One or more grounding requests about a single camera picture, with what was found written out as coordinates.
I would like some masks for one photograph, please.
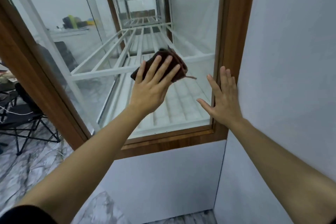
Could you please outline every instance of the hand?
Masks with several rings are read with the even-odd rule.
[[[233,124],[243,120],[238,102],[238,90],[235,78],[231,77],[230,69],[220,68],[221,88],[216,81],[208,74],[207,79],[215,95],[215,107],[211,107],[203,99],[197,99],[197,102],[219,123],[230,128]]]
[[[171,80],[180,69],[180,65],[176,65],[160,82],[172,59],[172,56],[168,56],[155,73],[161,61],[161,56],[158,55],[150,66],[144,80],[142,80],[142,75],[144,74],[146,62],[143,61],[141,63],[135,78],[129,105],[134,108],[134,111],[141,112],[143,117],[155,111],[165,100],[167,90],[172,84]]]

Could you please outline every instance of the black sleeve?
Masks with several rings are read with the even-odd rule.
[[[13,223],[57,224],[49,214],[33,205],[19,205],[7,211],[0,218],[0,224]]]

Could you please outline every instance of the forearm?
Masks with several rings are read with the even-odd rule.
[[[243,120],[230,130],[294,223],[328,224],[336,184]]]
[[[59,223],[69,223],[142,119],[140,112],[127,107],[37,184],[19,204],[37,205],[53,217],[60,217],[56,219]]]

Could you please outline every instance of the glass panel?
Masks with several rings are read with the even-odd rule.
[[[174,83],[164,103],[130,138],[209,124],[209,115],[195,100],[211,103],[206,75],[213,74],[219,0],[109,1],[13,0],[90,131],[122,112],[134,83],[131,73],[168,47],[197,80]]]

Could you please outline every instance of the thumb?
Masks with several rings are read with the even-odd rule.
[[[198,98],[196,101],[199,102],[201,107],[203,107],[203,109],[206,110],[208,114],[212,113],[212,107],[207,102],[201,98]]]

